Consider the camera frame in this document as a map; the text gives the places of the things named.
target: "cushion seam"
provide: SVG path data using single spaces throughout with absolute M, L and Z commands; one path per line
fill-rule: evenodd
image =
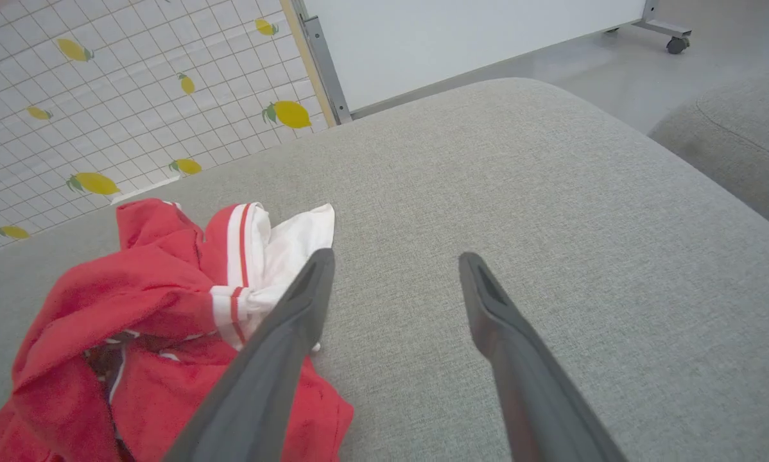
M 707 113 L 705 113 L 705 112 L 704 112 L 704 110 L 703 110 L 703 109 L 701 109 L 701 106 L 699 106 L 699 105 L 698 105 L 698 102 L 699 102 L 699 100 L 697 99 L 697 100 L 695 101 L 695 108 L 696 108 L 696 111 L 698 111 L 698 113 L 699 113 L 699 114 L 701 114 L 702 116 L 704 116 L 704 118 L 705 118 L 706 120 L 708 120 L 708 121 L 709 121 L 711 124 L 713 124 L 713 125 L 715 125 L 715 126 L 718 126 L 718 128 L 721 128 L 722 130 L 724 130 L 724 131 L 726 131 L 726 132 L 728 132 L 728 133 L 731 133 L 731 134 L 733 134 L 733 135 L 736 135 L 737 137 L 741 138 L 742 140 L 746 141 L 747 143 L 749 143 L 749 144 L 752 144 L 753 146 L 757 147 L 758 149 L 762 150 L 763 152 L 766 152 L 767 154 L 769 154 L 769 149 L 766 149 L 766 148 L 765 148 L 765 147 L 763 147 L 763 146 L 758 146 L 758 143 L 756 143 L 756 142 L 754 142 L 754 141 L 752 141 L 752 140 L 749 140 L 749 139 L 748 139 L 748 138 L 746 138 L 746 137 L 743 137 L 742 135 L 740 135 L 740 134 L 738 134 L 738 133 L 736 133 L 736 132 L 732 131 L 731 129 L 728 129 L 728 128 L 726 128 L 726 126 L 723 126 L 723 125 L 721 125 L 721 123 L 717 123 L 716 121 L 714 121 L 714 120 L 713 120 L 713 119 L 712 119 L 710 116 L 708 116 L 708 115 L 707 115 Z

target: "metal bracket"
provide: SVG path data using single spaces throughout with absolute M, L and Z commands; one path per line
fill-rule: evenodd
M 299 26 L 304 32 L 308 50 L 313 56 L 316 72 L 319 74 L 319 80 L 325 89 L 336 121 L 340 124 L 352 122 L 350 109 L 347 108 L 344 93 L 341 91 L 341 84 L 331 58 L 331 50 L 328 49 L 328 43 L 325 41 L 325 32 L 319 23 L 319 17 L 308 16 L 303 0 L 292 0 L 291 3 L 293 11 L 299 18 Z
M 641 27 L 642 29 L 652 30 L 659 34 L 671 35 L 678 37 L 689 37 L 693 30 L 686 27 L 676 26 L 675 24 L 669 24 L 663 21 L 656 21 L 655 8 L 658 6 L 658 0 L 646 0 L 644 3 L 644 12 L 642 13 L 642 20 L 633 24 L 633 26 Z

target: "lemon patterned fabric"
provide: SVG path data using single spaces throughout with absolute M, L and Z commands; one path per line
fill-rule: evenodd
M 326 128 L 279 0 L 0 9 L 0 247 Z

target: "wooden strip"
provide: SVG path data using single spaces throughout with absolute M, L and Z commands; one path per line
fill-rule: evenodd
M 299 49 L 299 54 L 302 55 L 302 61 L 305 62 L 307 76 L 311 79 L 313 90 L 316 92 L 316 98 L 319 99 L 322 113 L 325 114 L 325 120 L 327 121 L 328 126 L 336 126 L 336 120 L 333 111 L 331 110 L 331 105 L 328 103 L 325 87 L 322 85 L 319 73 L 316 71 L 313 56 L 311 56 L 311 50 L 307 47 L 305 33 L 302 28 L 300 28 L 299 17 L 297 17 L 296 12 L 293 11 L 293 4 L 291 4 L 290 0 L 280 0 L 280 2 L 282 3 L 282 11 L 284 11 L 285 18 L 288 20 L 288 26 L 290 26 L 291 32 L 293 32 L 293 39 L 296 40 L 296 47 Z

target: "whiteboard stand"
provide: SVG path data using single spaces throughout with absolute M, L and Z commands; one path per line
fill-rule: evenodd
M 667 43 L 667 52 L 669 52 L 671 55 L 678 55 L 685 49 L 689 49 L 689 36 L 692 34 L 693 30 L 663 21 L 656 21 L 654 18 L 655 7 L 657 5 L 658 0 L 646 0 L 646 3 L 644 4 L 642 19 L 639 22 L 634 23 L 633 26 L 671 36 L 672 38 Z M 607 34 L 614 33 L 618 29 L 619 28 L 616 27 L 616 29 L 608 30 Z
M 308 16 L 303 0 L 292 0 L 291 5 L 293 5 L 293 11 L 296 12 L 296 16 L 299 18 L 299 26 L 305 34 L 307 47 L 311 51 L 311 56 L 313 56 L 319 79 L 325 87 L 328 103 L 331 106 L 336 123 L 352 122 L 350 109 L 347 108 L 344 93 L 341 91 L 338 74 L 331 58 L 331 50 L 328 49 L 328 43 L 325 41 L 325 32 L 319 23 L 319 17 Z

